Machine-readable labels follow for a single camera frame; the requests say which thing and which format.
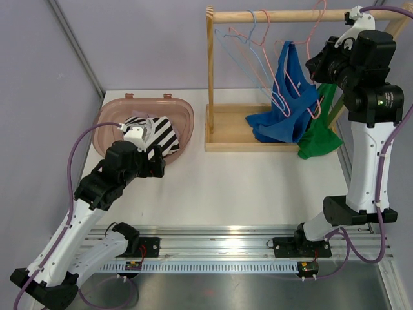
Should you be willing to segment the black white striped tank top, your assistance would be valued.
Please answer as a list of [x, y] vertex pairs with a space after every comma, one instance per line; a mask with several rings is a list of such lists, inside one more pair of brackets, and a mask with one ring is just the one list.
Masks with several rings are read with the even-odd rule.
[[144, 141], [150, 160], [154, 158], [155, 145], [161, 147], [164, 158], [180, 150], [177, 134], [170, 120], [165, 116], [154, 118], [133, 116], [125, 121], [125, 125], [123, 136], [126, 136], [133, 127], [141, 127], [146, 130]]

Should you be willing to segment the pink wire hanger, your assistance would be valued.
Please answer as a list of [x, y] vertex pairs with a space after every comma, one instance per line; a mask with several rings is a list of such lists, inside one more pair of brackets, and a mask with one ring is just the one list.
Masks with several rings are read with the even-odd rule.
[[271, 24], [270, 16], [265, 9], [260, 10], [260, 12], [264, 13], [267, 23], [267, 27], [260, 41], [257, 42], [253, 40], [253, 34], [257, 27], [257, 16], [252, 10], [248, 10], [248, 13], [250, 13], [253, 19], [252, 27], [248, 31], [248, 34], [243, 34], [233, 26], [230, 26], [228, 32], [223, 37], [230, 37], [234, 41], [244, 60], [248, 63], [252, 73], [250, 74], [247, 69], [240, 65], [239, 61], [236, 61], [238, 67], [278, 109], [278, 106], [282, 106], [282, 103], [279, 101], [279, 98], [275, 96], [275, 92], [277, 91], [274, 85], [275, 73], [265, 50], [266, 38]]
[[[310, 50], [309, 50], [309, 43], [310, 40], [312, 39], [312, 36], [314, 34], [314, 32], [316, 31], [316, 28], [318, 26], [318, 24], [320, 23], [323, 15], [325, 14], [326, 10], [327, 10], [327, 1], [326, 0], [319, 0], [314, 7], [312, 8], [312, 12], [314, 13], [316, 11], [316, 8], [318, 6], [318, 4], [323, 3], [323, 9], [319, 11], [318, 17], [317, 17], [317, 21], [315, 23], [315, 25], [313, 26], [312, 30], [310, 31], [307, 39], [305, 41], [295, 41], [293, 42], [293, 44], [295, 45], [305, 45], [306, 46], [306, 50], [307, 50], [307, 59], [310, 59]], [[286, 72], [286, 70], [284, 70], [285, 76], [290, 80], [294, 90], [296, 91], [297, 95], [300, 96], [300, 92], [298, 90], [298, 88], [295, 86], [295, 84], [293, 83], [293, 81], [291, 80], [290, 75]], [[282, 106], [278, 106], [278, 109], [281, 111], [282, 115], [284, 115], [284, 117], [288, 118], [291, 115], [291, 110], [290, 107], [287, 103], [287, 101], [285, 100], [285, 98], [279, 93], [280, 92], [280, 88], [279, 88], [279, 83], [277, 82], [276, 79], [276, 74], [274, 74], [274, 85], [277, 88], [277, 91], [275, 92], [275, 96], [277, 98], [279, 98], [279, 101], [282, 103]], [[321, 102], [319, 99], [317, 99], [316, 101], [316, 107], [314, 109], [314, 111], [311, 111], [309, 108], [307, 109], [307, 112], [310, 114], [310, 117], [312, 119], [317, 119], [318, 117], [320, 117], [322, 109], [321, 109]]]

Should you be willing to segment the blue tank top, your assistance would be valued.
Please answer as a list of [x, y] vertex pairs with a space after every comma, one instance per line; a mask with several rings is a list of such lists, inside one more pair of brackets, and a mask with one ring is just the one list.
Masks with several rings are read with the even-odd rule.
[[274, 77], [271, 111], [249, 115], [246, 121], [261, 143], [298, 143], [317, 115], [319, 95], [304, 76], [293, 42], [284, 42]]

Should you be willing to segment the blue wire hanger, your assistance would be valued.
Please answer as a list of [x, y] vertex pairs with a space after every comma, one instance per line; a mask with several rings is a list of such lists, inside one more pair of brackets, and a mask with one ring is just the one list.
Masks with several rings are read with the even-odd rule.
[[234, 61], [234, 63], [237, 65], [236, 61], [239, 61], [240, 65], [242, 65], [245, 69], [247, 69], [247, 71], [251, 74], [252, 71], [248, 65], [248, 63], [244, 60], [243, 56], [241, 55], [241, 53], [239, 52], [239, 49], [237, 48], [236, 44], [234, 43], [234, 41], [230, 38], [230, 37], [223, 37], [226, 33], [228, 32], [228, 30], [226, 31], [221, 31], [218, 28], [214, 29], [214, 35], [217, 39], [217, 41], [219, 42], [219, 44], [222, 46], [222, 48], [224, 49], [224, 51], [229, 55], [229, 57]]

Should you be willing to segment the mauve pink tank top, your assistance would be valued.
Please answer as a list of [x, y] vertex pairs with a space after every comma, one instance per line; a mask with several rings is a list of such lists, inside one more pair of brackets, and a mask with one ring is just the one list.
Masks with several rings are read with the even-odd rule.
[[[155, 115], [155, 114], [149, 114], [149, 113], [146, 113], [146, 112], [140, 112], [140, 111], [136, 111], [136, 110], [132, 111], [132, 115], [133, 115], [133, 117], [139, 117], [139, 118], [144, 118], [144, 119], [157, 117], [157, 115]], [[177, 138], [180, 138], [180, 133], [179, 133], [177, 127], [172, 125], [172, 128], [173, 128]]]

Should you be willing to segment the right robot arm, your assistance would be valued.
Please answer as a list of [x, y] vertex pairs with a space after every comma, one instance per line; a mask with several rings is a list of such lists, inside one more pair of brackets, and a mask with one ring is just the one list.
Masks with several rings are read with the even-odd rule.
[[342, 90], [354, 153], [348, 193], [327, 196], [322, 212], [297, 227], [292, 245], [298, 255], [324, 246], [325, 236], [336, 227], [394, 223], [398, 218], [385, 193], [390, 137], [401, 123], [404, 104], [402, 89], [385, 81], [395, 50], [391, 34], [363, 30], [355, 38], [330, 37], [305, 64], [314, 81]]

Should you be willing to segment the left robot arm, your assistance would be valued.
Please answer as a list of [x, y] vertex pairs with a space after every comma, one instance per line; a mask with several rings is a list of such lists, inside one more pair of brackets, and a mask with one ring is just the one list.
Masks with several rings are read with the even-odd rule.
[[121, 222], [93, 248], [76, 256], [91, 228], [122, 196], [135, 178], [161, 178], [165, 161], [160, 145], [153, 158], [132, 142], [116, 141], [105, 157], [79, 183], [66, 218], [41, 254], [27, 267], [16, 269], [10, 279], [47, 309], [66, 309], [79, 288], [107, 261], [141, 250], [140, 233]]

